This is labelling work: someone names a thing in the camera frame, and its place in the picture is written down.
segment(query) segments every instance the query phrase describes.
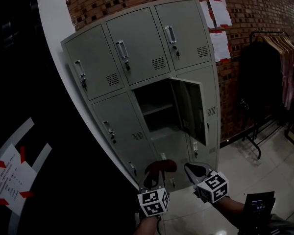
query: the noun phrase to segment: metal locker cabinet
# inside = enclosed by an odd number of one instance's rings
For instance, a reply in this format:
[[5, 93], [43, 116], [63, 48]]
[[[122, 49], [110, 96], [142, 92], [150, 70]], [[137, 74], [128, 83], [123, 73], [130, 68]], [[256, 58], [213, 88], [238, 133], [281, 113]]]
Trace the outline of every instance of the metal locker cabinet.
[[165, 3], [155, 8], [175, 70], [211, 61], [204, 25], [195, 0]]
[[86, 79], [89, 100], [124, 87], [101, 25], [65, 45], [79, 80]]
[[201, 82], [205, 91], [205, 102], [207, 107], [207, 120], [217, 117], [217, 95], [216, 84], [212, 66], [183, 73], [178, 78]]
[[169, 80], [180, 128], [203, 145], [208, 145], [207, 109], [202, 83], [174, 77]]
[[107, 26], [130, 85], [169, 72], [149, 8], [109, 20]]
[[206, 163], [207, 158], [213, 156], [217, 157], [218, 150], [218, 120], [212, 119], [208, 121], [209, 130], [208, 130], [208, 145], [202, 145], [197, 140], [190, 137], [192, 154], [190, 157], [194, 162], [204, 162]]
[[171, 159], [177, 165], [176, 172], [166, 172], [168, 190], [174, 191], [190, 186], [190, 181], [184, 171], [184, 164], [190, 161], [185, 133], [177, 131], [153, 141], [153, 144], [161, 158]]
[[127, 93], [93, 104], [93, 109], [99, 124], [103, 126], [105, 136], [125, 167], [133, 165], [141, 172], [156, 160]]

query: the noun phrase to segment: paper notice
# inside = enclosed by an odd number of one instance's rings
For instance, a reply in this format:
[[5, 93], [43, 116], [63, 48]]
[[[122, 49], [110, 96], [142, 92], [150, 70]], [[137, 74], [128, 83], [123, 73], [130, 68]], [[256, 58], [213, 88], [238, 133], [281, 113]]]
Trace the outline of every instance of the paper notice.
[[212, 21], [210, 14], [209, 14], [209, 8], [208, 8], [207, 1], [200, 2], [200, 5], [201, 5], [202, 11], [204, 13], [208, 28], [209, 29], [215, 28], [214, 22]]
[[216, 62], [231, 58], [225, 31], [210, 33], [210, 38], [214, 47]]
[[209, 2], [215, 16], [217, 27], [232, 25], [229, 12], [226, 9], [225, 0], [209, 0]]
[[5, 199], [9, 203], [7, 207], [20, 216], [25, 203], [20, 192], [30, 191], [37, 173], [27, 162], [21, 164], [21, 156], [12, 144], [0, 161], [6, 166], [0, 168], [0, 198]]

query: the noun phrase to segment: brick wall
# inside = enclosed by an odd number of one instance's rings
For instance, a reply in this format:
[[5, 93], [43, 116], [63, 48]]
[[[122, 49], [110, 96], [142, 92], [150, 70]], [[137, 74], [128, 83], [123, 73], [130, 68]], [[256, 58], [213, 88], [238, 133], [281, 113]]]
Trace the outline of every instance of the brick wall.
[[[67, 0], [67, 5], [78, 30], [106, 15], [149, 1], [155, 0]], [[217, 62], [222, 140], [243, 130], [244, 116], [238, 102], [239, 57], [248, 45], [250, 32], [284, 30], [294, 42], [294, 0], [226, 0], [226, 3], [233, 25], [214, 29], [226, 30], [231, 47], [231, 60]]]

